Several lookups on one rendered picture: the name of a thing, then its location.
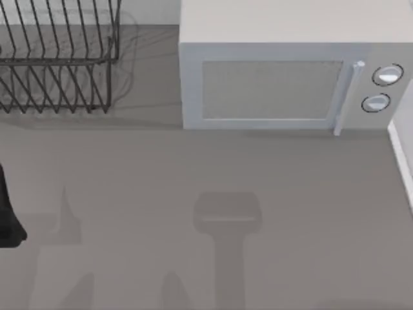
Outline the microwave door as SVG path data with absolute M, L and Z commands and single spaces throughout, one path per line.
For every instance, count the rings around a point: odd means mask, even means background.
M 219 130 L 325 130 L 348 93 L 357 43 L 180 43 L 183 126 Z

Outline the pale microwave oven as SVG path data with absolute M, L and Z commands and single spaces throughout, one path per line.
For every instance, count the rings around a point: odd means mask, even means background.
M 413 0 L 181 0 L 179 45 L 197 42 L 288 41 L 357 43 L 368 48 L 346 130 L 386 130 L 413 78 Z M 381 87 L 372 75 L 398 64 L 403 77 Z M 386 94 L 378 113 L 361 108 Z

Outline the small microwave knob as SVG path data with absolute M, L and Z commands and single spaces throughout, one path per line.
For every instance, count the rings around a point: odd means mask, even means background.
M 391 103 L 391 99 L 386 94 L 378 94 L 375 96 L 366 97 L 361 108 L 367 113 L 378 113 L 385 110 Z

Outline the large microwave knob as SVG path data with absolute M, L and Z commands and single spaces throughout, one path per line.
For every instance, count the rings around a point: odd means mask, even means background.
M 377 68 L 372 75 L 372 81 L 377 86 L 387 87 L 397 83 L 403 77 L 403 74 L 402 66 L 391 64 Z

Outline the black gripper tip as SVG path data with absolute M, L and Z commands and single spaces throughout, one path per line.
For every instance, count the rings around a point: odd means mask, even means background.
M 17 248 L 27 237 L 25 228 L 12 208 L 5 172 L 0 164 L 0 248 Z

